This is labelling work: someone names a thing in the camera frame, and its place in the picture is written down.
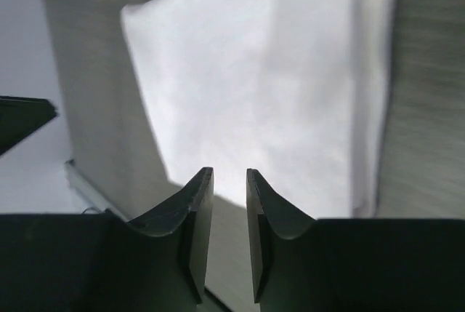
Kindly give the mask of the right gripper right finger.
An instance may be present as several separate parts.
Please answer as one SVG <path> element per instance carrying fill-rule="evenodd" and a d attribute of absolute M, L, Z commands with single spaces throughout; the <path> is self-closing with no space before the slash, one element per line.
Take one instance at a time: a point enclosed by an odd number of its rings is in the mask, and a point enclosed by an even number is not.
<path fill-rule="evenodd" d="M 254 301 L 262 311 L 462 311 L 464 222 L 320 219 L 246 173 Z"/>

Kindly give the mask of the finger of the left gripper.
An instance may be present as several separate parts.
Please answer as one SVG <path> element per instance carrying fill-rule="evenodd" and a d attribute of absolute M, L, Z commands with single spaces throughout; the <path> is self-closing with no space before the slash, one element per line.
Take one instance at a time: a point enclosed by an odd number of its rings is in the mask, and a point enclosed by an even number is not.
<path fill-rule="evenodd" d="M 56 117 L 47 99 L 1 96 L 1 155 Z"/>

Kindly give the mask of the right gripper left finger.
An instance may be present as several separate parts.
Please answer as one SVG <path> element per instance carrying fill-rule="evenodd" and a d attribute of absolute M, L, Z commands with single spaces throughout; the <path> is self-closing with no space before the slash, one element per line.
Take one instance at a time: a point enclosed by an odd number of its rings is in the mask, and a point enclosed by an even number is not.
<path fill-rule="evenodd" d="M 202 301 L 214 173 L 130 221 L 1 216 L 3 311 L 195 311 Z"/>

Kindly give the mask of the white Coca-Cola t-shirt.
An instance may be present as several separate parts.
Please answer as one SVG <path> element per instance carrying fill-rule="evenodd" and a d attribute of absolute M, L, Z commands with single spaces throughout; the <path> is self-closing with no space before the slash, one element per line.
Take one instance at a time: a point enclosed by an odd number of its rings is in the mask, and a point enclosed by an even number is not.
<path fill-rule="evenodd" d="M 257 169 L 313 217 L 376 211 L 397 0 L 151 0 L 121 27 L 166 176 Z"/>

